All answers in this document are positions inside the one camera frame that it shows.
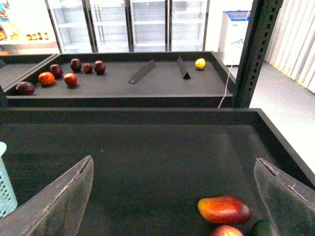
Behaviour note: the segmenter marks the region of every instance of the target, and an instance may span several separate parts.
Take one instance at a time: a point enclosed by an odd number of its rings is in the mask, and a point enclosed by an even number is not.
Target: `glass door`
[[[165,0],[131,0],[135,52],[165,52]]]
[[[207,0],[172,0],[171,51],[202,51]]]
[[[99,53],[128,52],[124,0],[90,0]]]
[[[81,0],[46,0],[62,53],[91,53],[91,42]]]

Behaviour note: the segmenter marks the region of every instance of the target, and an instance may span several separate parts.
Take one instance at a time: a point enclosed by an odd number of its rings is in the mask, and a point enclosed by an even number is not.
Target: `yellow lemon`
[[[206,61],[204,58],[199,58],[195,63],[197,70],[203,70],[206,66]]]

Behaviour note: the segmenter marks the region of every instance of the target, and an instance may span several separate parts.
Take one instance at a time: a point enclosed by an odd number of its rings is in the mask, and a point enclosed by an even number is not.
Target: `power cord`
[[[246,19],[245,19],[245,22],[244,22],[244,26],[243,26],[243,30],[242,30],[242,35],[244,35],[244,30],[245,30],[246,21],[248,21],[248,16],[249,16],[250,12],[251,12],[251,10],[249,10],[249,11],[247,12],[247,16],[246,16]],[[229,72],[228,72],[228,75],[227,75],[227,80],[226,80],[226,84],[225,84],[224,96],[223,96],[223,98],[222,98],[222,100],[221,100],[221,102],[220,102],[218,108],[221,108],[221,105],[222,105],[224,99],[226,98],[227,86],[228,86],[228,79],[230,78],[230,74],[231,74],[231,70],[232,70],[232,68],[233,68],[235,56],[236,56],[237,50],[238,50],[239,47],[240,47],[240,42],[241,42],[240,40],[238,40],[238,42],[237,42],[237,48],[236,48],[236,50],[235,50],[234,57],[233,57],[233,60],[232,60],[232,64],[231,64],[231,67],[230,67]]]

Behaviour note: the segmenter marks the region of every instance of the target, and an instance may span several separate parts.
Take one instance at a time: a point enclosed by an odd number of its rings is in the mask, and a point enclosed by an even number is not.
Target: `shelf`
[[[135,47],[160,47],[165,46],[165,42],[147,42],[147,43],[135,43]]]
[[[165,0],[131,0],[131,3],[165,2]]]
[[[128,48],[128,42],[97,42],[99,48]]]
[[[91,49],[89,41],[81,43],[71,43],[63,47],[65,50],[76,50],[76,49]]]
[[[53,40],[17,40],[17,41],[12,41],[12,40],[3,40],[0,41],[0,45],[23,45],[23,44],[49,44],[49,43],[56,43],[56,41]]]
[[[57,25],[58,28],[79,28],[79,27],[86,28],[86,26],[87,26],[86,22],[82,22],[82,23],[67,23],[67,24]]]
[[[78,7],[81,6],[83,8],[82,2],[73,2],[73,1],[67,1],[67,2],[59,2],[59,1],[51,1],[49,2],[50,8],[63,8],[63,7]]]
[[[132,23],[135,26],[138,26],[138,25],[165,25],[165,21],[135,21]]]
[[[172,40],[172,46],[201,46],[201,42],[199,40]]]
[[[172,24],[204,24],[204,20],[173,20]]]
[[[126,22],[93,22],[94,26],[126,26]]]

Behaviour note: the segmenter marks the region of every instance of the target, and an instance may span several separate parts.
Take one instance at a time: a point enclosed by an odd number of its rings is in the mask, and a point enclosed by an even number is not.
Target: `vertical blind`
[[[315,93],[315,1],[283,1],[265,60]]]

